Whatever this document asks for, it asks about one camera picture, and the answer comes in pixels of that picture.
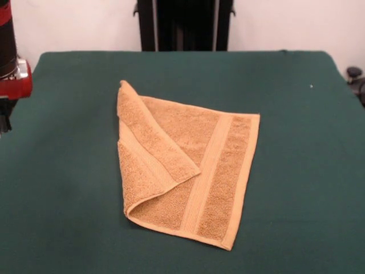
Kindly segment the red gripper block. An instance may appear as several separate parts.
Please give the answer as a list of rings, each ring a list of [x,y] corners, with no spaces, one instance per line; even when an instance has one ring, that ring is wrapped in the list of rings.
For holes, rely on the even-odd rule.
[[[8,99],[28,98],[32,89],[31,67],[27,60],[17,59],[14,73],[1,79],[1,133],[11,131],[11,106]]]

